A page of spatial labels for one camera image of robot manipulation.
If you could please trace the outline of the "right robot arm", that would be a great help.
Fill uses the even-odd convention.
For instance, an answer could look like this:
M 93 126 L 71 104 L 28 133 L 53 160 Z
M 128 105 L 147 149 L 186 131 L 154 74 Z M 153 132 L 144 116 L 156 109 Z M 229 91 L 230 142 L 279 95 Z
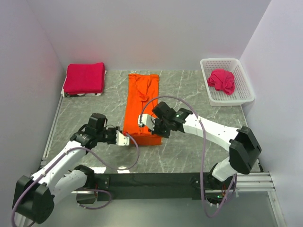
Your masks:
M 175 111 L 165 102 L 157 104 L 152 113 L 138 118 L 138 124 L 147 126 L 151 134 L 168 138 L 171 131 L 180 131 L 204 138 L 228 151 L 229 156 L 216 163 L 204 177 L 204 185 L 209 189 L 219 188 L 237 173 L 248 175 L 262 151 L 253 131 L 247 126 L 240 129 L 224 126 L 196 116 L 188 109 Z

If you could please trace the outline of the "orange t shirt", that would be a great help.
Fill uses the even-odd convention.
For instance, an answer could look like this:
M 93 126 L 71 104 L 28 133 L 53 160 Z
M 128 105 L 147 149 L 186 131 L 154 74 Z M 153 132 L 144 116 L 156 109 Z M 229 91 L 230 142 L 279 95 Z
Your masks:
M 142 111 L 152 114 L 157 100 L 144 107 L 151 99 L 159 95 L 159 75 L 128 74 L 128 95 L 125 109 L 123 134 L 131 135 L 138 145 L 156 146 L 161 144 L 162 137 L 152 135 L 147 127 L 138 126 L 138 118 Z

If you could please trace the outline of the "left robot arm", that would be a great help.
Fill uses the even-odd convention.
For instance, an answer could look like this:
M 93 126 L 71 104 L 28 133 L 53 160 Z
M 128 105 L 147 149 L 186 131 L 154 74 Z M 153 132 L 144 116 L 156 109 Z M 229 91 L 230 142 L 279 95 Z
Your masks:
M 16 182 L 11 225 L 18 227 L 16 216 L 31 220 L 29 224 L 45 222 L 55 205 L 72 191 L 88 188 L 95 191 L 94 171 L 85 166 L 78 166 L 71 173 L 68 170 L 88 153 L 96 155 L 93 148 L 98 143 L 124 146 L 129 144 L 118 126 L 107 126 L 103 114 L 94 113 L 87 124 L 81 126 L 47 165 L 31 176 L 21 176 Z

